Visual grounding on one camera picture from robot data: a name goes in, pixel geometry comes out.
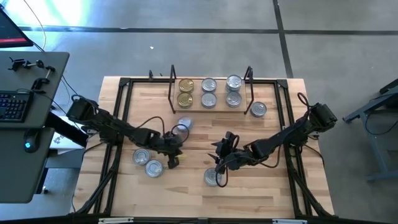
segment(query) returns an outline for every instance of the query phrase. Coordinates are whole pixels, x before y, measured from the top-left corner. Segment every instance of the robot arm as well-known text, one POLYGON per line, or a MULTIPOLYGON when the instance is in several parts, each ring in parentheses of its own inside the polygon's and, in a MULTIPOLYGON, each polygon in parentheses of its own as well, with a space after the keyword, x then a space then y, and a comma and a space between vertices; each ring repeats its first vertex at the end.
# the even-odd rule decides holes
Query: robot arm
POLYGON ((161 135, 149 128, 135 128, 129 123, 117 119, 108 111, 98 108, 95 101, 82 96, 73 98, 73 104, 67 113, 69 120, 84 125, 85 130, 99 132, 101 142, 116 144, 119 135, 126 136, 138 147, 150 149, 169 157, 169 169, 179 165, 177 156, 182 154, 182 140, 171 132, 161 135))
POLYGON ((236 149, 234 140, 238 137, 231 132, 226 137, 213 145, 217 146, 218 157, 210 155, 215 159, 216 170, 224 174, 226 167, 237 170, 242 166, 255 166, 268 159, 277 147, 287 143, 294 146, 303 146, 308 135, 314 131, 325 132, 332 128, 337 121, 336 116, 327 105, 317 103, 308 106, 308 111, 303 117, 296 120, 293 125, 273 135, 269 139, 258 139, 245 146, 244 149, 236 149))

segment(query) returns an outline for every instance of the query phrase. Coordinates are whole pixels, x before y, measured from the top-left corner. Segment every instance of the monitor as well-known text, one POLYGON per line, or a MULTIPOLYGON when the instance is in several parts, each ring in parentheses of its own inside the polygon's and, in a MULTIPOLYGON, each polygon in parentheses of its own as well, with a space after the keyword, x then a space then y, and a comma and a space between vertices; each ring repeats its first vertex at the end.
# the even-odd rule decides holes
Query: monitor
POLYGON ((31 47, 33 42, 23 31, 0 9, 0 48, 31 47))

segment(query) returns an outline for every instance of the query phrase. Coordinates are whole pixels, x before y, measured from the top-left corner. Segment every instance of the wooden table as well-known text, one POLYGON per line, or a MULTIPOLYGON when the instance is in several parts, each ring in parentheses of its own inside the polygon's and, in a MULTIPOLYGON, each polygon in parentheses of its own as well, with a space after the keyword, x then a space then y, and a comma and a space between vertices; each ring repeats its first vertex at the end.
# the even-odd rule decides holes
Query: wooden table
MULTIPOLYGON (((102 109, 113 111, 119 79, 120 77, 104 78, 99 95, 99 106, 102 109)), ((294 117, 297 119, 306 111, 306 107, 297 98, 298 92, 306 94, 304 81, 288 79, 288 84, 294 117)), ((135 83, 127 120, 133 126, 138 126, 150 117, 161 116, 166 130, 169 130, 179 118, 189 116, 194 120, 194 127, 182 147, 184 156, 180 158, 178 167, 166 169, 161 177, 153 179, 146 176, 144 167, 133 164, 132 154, 137 147, 124 138, 112 216, 293 218, 283 150, 280 164, 275 169, 244 166, 229 172, 228 186, 223 189, 209 187, 203 181, 204 171, 215 167, 214 161, 207 155, 208 152, 215 153, 215 147, 210 144, 221 140, 227 131, 240 135, 239 147, 255 139, 268 138, 280 131, 273 87, 254 85, 255 101, 265 103, 268 109, 263 118, 255 118, 249 113, 173 114, 167 101, 168 87, 169 84, 166 83, 135 83)), ((122 116, 126 92, 123 93, 119 118, 122 116)), ((282 102, 285 102, 282 92, 281 97, 282 102)), ((147 123, 146 127, 160 131, 161 122, 155 119, 147 123)), ((89 146, 97 143, 98 138, 94 137, 89 146)), ((310 139, 308 145, 319 150, 316 141, 310 139)), ((84 204, 98 185, 105 147, 102 145, 85 154, 75 191, 76 209, 84 204)), ((167 165, 166 157, 154 152, 152 155, 167 165)), ((276 157, 275 152, 266 163, 275 164, 276 157)), ((326 211, 333 213, 322 160, 306 148, 303 149, 302 159, 308 188, 326 211)), ((108 188, 104 192, 101 211, 106 203, 108 188)), ((304 212, 299 190, 298 196, 300 208, 304 212)))

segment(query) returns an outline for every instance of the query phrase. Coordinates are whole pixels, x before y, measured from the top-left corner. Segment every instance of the can lid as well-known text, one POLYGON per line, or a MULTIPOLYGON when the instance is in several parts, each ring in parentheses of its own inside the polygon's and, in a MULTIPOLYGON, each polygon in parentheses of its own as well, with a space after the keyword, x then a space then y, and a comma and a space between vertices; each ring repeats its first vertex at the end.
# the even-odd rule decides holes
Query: can lid
POLYGON ((217 186, 216 178, 218 183, 221 182, 223 176, 221 174, 217 174, 214 168, 209 168, 205 171, 205 183, 209 186, 217 186))
POLYGON ((157 160, 151 160, 145 165, 145 173, 149 177, 159 177, 163 174, 164 167, 163 165, 157 160))
POLYGON ((189 78, 183 78, 178 83, 181 91, 191 91, 193 90, 193 81, 189 78))
POLYGON ((213 78, 205 78, 201 82, 201 87, 205 91, 214 91, 217 88, 217 82, 213 78))
POLYGON ((255 117, 261 117, 264 116, 265 113, 267 112, 267 107, 264 103, 255 102, 251 106, 250 112, 255 117))
POLYGON ((230 92, 226 95, 226 101, 229 105, 237 106, 242 101, 242 96, 238 92, 230 92))
POLYGON ((146 149, 137 149, 132 155, 135 164, 145 165, 150 159, 150 152, 146 149))
POLYGON ((177 97, 178 104, 182 107, 189 107, 192 105, 193 98, 189 93, 180 93, 177 97))
POLYGON ((205 93, 201 96, 201 103, 205 107, 214 107, 217 103, 217 97, 212 93, 205 93))
POLYGON ((241 79, 241 77, 239 77, 237 75, 230 75, 226 79, 226 82, 227 82, 228 86, 230 86, 231 88, 239 88, 242 85, 242 79, 241 79))
MULTIPOLYGON (((191 129, 192 127, 192 119, 188 118, 188 117, 182 117, 178 120, 178 124, 183 124, 185 125, 188 129, 191 129)), ((178 130, 180 131, 185 131, 186 128, 182 125, 178 125, 177 126, 178 130)))

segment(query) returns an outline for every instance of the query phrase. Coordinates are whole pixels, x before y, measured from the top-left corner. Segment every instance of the gray floor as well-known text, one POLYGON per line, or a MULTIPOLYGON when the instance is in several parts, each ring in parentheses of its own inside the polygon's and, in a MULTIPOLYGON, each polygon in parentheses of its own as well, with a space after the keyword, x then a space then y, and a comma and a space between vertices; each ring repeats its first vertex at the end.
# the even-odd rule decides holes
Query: gray floor
MULTIPOLYGON (((28 1, 45 25, 276 29, 272 0, 28 1)), ((279 0, 285 29, 397 30, 394 0, 279 0)), ((8 1, 6 10, 22 26, 37 25, 29 9, 8 1)), ((42 45, 41 32, 26 34, 42 45)), ((287 35, 295 78, 304 78, 311 103, 327 103, 338 118, 376 96, 397 78, 398 35, 287 35)), ((286 77, 277 34, 143 34, 48 32, 47 51, 67 51, 71 86, 97 99, 105 75, 167 74, 227 76, 247 65, 257 77, 286 77)), ((60 86, 55 99, 68 108, 60 86)), ((375 158, 359 121, 339 123, 320 140, 335 213, 343 218, 397 223, 398 180, 374 183, 375 158)), ((69 212, 78 171, 51 170, 46 186, 26 205, 0 205, 0 219, 69 212)))

